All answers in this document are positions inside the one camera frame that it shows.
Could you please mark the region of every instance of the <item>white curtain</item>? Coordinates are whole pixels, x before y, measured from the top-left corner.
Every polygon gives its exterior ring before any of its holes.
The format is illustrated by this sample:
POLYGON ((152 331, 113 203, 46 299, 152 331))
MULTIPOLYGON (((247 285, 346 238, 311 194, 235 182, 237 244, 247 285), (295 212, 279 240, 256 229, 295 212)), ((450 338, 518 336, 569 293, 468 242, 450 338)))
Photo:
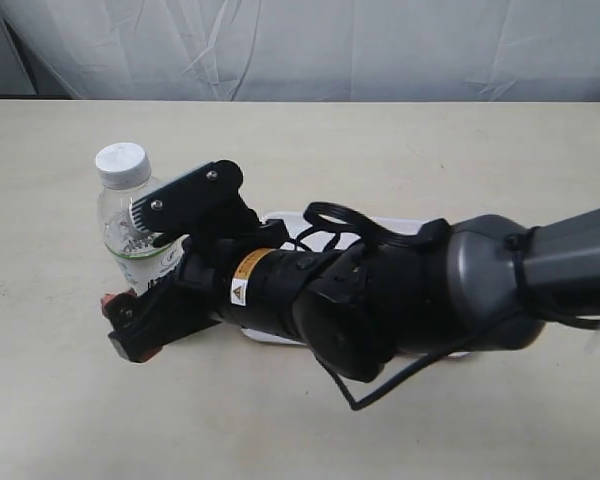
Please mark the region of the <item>white curtain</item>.
POLYGON ((600 101, 600 0, 0 0, 78 98, 600 101))

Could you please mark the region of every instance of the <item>white bottle cap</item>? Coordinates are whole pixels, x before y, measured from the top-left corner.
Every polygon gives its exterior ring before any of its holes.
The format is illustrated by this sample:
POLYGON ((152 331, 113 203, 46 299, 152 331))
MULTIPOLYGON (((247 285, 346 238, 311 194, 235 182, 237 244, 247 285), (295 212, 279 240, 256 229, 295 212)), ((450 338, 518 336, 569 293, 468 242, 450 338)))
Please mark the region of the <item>white bottle cap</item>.
POLYGON ((100 181, 106 188, 126 190, 146 182, 151 176, 149 157, 135 143, 114 143, 96 155, 100 181))

